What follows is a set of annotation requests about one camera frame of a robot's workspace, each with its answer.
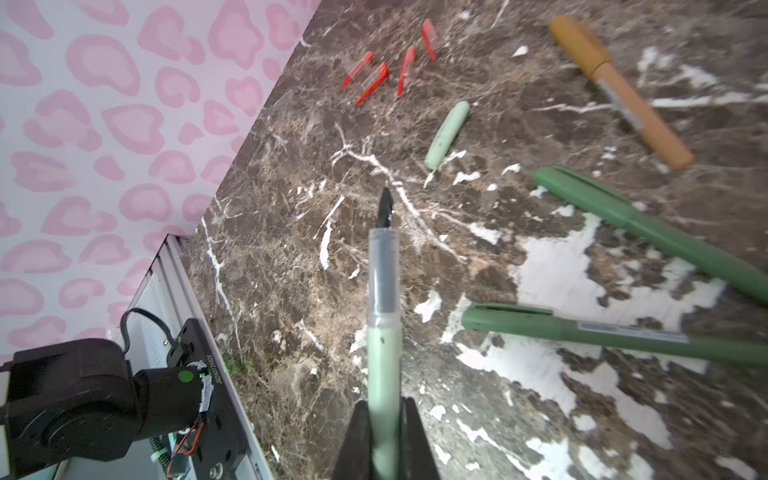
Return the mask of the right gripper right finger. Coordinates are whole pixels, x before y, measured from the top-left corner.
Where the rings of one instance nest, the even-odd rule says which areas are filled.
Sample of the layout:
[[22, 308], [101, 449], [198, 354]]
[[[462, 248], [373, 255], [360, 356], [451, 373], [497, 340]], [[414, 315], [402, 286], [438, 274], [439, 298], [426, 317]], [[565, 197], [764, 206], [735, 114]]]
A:
[[399, 478], [402, 480], [440, 480], [432, 450], [416, 402], [401, 398]]

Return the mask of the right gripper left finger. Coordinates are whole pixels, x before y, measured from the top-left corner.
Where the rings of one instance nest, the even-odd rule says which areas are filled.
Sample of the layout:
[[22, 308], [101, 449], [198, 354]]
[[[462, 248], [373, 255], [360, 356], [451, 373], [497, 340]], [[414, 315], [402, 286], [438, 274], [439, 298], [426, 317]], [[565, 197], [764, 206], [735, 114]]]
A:
[[358, 401], [346, 430], [332, 480], [369, 480], [371, 478], [371, 421], [368, 402]]

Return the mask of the green pen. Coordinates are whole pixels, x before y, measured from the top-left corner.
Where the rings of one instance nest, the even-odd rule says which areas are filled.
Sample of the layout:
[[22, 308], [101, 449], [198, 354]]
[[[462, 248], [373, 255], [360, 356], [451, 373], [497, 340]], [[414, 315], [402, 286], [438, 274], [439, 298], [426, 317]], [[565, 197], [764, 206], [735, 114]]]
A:
[[610, 225], [647, 241], [668, 255], [687, 261], [755, 300], [767, 302], [766, 272], [641, 212], [629, 199], [615, 191], [560, 166], [536, 170], [533, 180]]
[[374, 479], [399, 477], [402, 321], [400, 242], [393, 207], [393, 196], [385, 188], [369, 232], [368, 409]]
[[767, 346], [738, 339], [687, 335], [602, 322], [570, 320], [544, 309], [499, 303], [474, 303], [462, 316], [466, 329], [503, 333], [604, 348], [765, 367]]

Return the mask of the green pen front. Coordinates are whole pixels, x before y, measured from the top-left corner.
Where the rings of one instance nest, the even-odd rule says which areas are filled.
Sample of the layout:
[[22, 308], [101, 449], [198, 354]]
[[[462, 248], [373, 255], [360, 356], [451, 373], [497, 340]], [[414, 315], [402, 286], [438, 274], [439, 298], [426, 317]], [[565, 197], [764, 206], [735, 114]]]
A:
[[474, 303], [462, 316], [466, 329], [503, 333], [604, 348], [765, 367], [767, 346], [738, 339], [687, 335], [602, 322], [570, 320], [544, 309], [499, 303]]

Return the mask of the brown pen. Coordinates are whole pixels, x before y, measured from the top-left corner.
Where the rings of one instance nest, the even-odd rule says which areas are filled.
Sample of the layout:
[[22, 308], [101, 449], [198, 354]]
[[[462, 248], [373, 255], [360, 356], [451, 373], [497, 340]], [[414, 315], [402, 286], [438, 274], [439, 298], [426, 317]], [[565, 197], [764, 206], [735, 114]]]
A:
[[550, 22], [549, 31], [663, 162], [676, 170], [694, 163], [691, 150], [614, 67], [608, 51], [585, 25], [560, 15]]

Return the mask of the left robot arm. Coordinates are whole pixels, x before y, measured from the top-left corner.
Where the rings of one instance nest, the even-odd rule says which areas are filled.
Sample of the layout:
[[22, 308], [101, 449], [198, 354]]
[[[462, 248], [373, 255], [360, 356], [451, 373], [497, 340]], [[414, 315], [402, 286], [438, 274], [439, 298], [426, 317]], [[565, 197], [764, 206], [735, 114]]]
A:
[[71, 458], [113, 461], [137, 441], [175, 435], [165, 475], [233, 479], [248, 440], [202, 321], [171, 337], [167, 364], [134, 371], [117, 343], [81, 339], [15, 353], [1, 366], [6, 479]]

